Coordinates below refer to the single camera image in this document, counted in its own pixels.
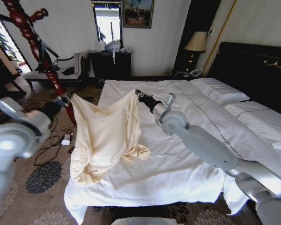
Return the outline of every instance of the carpet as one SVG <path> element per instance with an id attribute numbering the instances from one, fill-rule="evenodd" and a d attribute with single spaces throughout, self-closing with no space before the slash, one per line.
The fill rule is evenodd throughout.
<path id="1" fill-rule="evenodd" d="M 68 88 L 82 98 L 97 104 L 101 90 L 94 86 Z M 53 89 L 42 89 L 29 98 L 19 100 L 25 111 L 38 108 L 56 97 Z M 54 119 L 52 136 L 71 125 L 65 109 Z M 70 146 L 47 148 L 47 142 L 29 159 L 16 159 L 16 174 L 0 203 L 0 225 L 74 225 L 74 219 L 65 208 L 63 195 L 70 176 L 70 154 L 74 147 L 76 129 L 70 126 L 57 133 L 59 137 L 72 134 Z M 58 138 L 51 139 L 50 145 Z M 220 195 L 212 203 L 177 202 L 150 207 L 88 207 L 84 225 L 110 225 L 117 218 L 164 217 L 174 218 L 185 225 L 260 225 L 247 206 L 234 216 Z"/>

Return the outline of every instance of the chair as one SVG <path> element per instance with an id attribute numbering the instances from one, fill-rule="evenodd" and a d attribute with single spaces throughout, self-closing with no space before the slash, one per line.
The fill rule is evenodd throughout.
<path id="1" fill-rule="evenodd" d="M 79 82 L 84 83 L 89 77 L 90 60 L 89 51 L 75 53 L 68 59 L 58 59 L 54 65 L 60 82 Z M 45 73 L 31 71 L 23 75 L 30 88 L 33 89 L 32 82 L 48 81 Z"/>

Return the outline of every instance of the power adapter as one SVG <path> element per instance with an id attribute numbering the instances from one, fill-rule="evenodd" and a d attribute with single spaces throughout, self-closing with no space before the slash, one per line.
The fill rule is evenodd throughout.
<path id="1" fill-rule="evenodd" d="M 62 145 L 70 145 L 71 143 L 71 135 L 65 135 L 61 141 Z"/>

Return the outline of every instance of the black headboard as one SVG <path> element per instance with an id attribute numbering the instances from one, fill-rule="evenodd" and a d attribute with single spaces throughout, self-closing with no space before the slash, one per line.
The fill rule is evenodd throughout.
<path id="1" fill-rule="evenodd" d="M 281 113 L 281 47 L 222 42 L 207 77 Z"/>

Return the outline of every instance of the telephone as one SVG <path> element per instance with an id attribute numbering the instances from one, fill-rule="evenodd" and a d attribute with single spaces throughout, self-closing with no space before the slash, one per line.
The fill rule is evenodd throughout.
<path id="1" fill-rule="evenodd" d="M 201 69 L 194 69 L 189 73 L 193 77 L 199 77 L 202 74 Z"/>

